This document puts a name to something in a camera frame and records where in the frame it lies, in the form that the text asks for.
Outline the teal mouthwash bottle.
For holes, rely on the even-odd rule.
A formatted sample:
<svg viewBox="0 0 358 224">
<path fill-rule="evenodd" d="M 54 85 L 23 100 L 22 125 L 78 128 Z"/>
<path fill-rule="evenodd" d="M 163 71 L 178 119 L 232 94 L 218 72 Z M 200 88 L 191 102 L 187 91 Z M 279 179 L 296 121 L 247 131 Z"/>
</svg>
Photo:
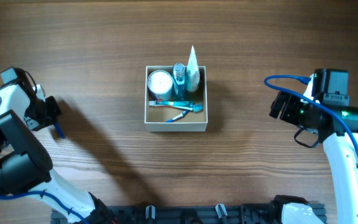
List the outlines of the teal mouthwash bottle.
<svg viewBox="0 0 358 224">
<path fill-rule="evenodd" d="M 185 66 L 182 63 L 176 63 L 173 66 L 173 84 L 178 100 L 183 101 L 185 99 Z"/>
</svg>

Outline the blue white toothbrush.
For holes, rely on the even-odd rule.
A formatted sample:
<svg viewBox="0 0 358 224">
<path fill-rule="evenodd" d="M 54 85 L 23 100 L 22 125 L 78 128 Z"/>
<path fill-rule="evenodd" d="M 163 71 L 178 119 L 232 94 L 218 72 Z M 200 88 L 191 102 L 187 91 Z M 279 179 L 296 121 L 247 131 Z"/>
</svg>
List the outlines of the blue white toothbrush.
<svg viewBox="0 0 358 224">
<path fill-rule="evenodd" d="M 181 112 L 178 116 L 167 120 L 166 123 L 172 123 L 178 121 L 179 119 L 184 118 L 189 112 L 199 113 L 201 111 L 203 111 L 203 105 L 201 104 L 194 105 L 192 108 L 185 108 L 183 109 L 183 112 Z"/>
</svg>

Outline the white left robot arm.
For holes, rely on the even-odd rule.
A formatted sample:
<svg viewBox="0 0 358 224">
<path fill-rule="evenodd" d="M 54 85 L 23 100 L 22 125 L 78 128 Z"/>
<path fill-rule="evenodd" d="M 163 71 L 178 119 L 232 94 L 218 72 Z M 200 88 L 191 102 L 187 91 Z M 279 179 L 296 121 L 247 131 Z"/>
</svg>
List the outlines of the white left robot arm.
<svg viewBox="0 0 358 224">
<path fill-rule="evenodd" d="M 34 132 L 58 124 L 61 110 L 31 74 L 17 67 L 1 72 L 0 200 L 33 198 L 60 212 L 68 223 L 114 223 L 113 212 L 93 194 L 78 189 L 54 168 Z"/>
</svg>

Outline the white lotion tube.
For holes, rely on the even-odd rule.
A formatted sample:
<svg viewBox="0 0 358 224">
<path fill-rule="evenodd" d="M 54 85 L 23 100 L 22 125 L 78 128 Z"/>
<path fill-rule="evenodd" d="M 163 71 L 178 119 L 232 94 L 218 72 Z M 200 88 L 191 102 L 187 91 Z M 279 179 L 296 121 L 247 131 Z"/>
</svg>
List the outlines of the white lotion tube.
<svg viewBox="0 0 358 224">
<path fill-rule="evenodd" d="M 195 92 L 200 84 L 200 71 L 198 68 L 198 61 L 196 58 L 195 48 L 191 46 L 191 52 L 186 68 L 186 90 Z"/>
</svg>

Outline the clear cotton bud jar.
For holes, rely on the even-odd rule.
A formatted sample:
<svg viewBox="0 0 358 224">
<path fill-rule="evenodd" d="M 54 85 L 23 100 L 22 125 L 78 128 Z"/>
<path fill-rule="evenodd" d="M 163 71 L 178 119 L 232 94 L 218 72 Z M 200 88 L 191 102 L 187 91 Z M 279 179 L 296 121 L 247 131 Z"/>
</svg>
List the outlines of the clear cotton bud jar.
<svg viewBox="0 0 358 224">
<path fill-rule="evenodd" d="M 147 88 L 153 99 L 168 101 L 172 97 L 172 76 L 165 70 L 156 70 L 147 78 Z"/>
</svg>

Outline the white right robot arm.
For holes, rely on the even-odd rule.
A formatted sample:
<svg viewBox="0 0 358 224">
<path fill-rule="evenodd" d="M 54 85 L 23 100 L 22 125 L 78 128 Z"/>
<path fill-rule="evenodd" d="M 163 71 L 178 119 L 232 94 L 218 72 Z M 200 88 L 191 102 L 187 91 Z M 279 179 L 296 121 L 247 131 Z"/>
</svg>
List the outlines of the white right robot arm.
<svg viewBox="0 0 358 224">
<path fill-rule="evenodd" d="M 358 223 L 358 107 L 350 106 L 346 70 L 317 68 L 310 77 L 293 76 L 306 85 L 303 94 L 271 84 L 278 95 L 270 116 L 298 127 L 297 134 L 309 131 L 321 144 L 333 178 L 339 223 Z"/>
</svg>

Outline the blue disposable razor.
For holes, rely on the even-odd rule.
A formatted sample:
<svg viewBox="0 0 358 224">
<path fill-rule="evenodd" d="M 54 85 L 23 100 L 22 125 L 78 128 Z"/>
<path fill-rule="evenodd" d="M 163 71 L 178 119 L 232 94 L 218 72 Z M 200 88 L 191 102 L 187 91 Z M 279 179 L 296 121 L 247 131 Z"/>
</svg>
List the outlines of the blue disposable razor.
<svg viewBox="0 0 358 224">
<path fill-rule="evenodd" d="M 53 125 L 54 125 L 55 130 L 57 131 L 58 135 L 59 135 L 62 139 L 65 139 L 65 135 L 64 135 L 64 133 L 63 133 L 63 131 L 62 131 L 62 129 L 61 129 L 59 123 L 56 122 L 56 123 L 54 123 Z"/>
</svg>

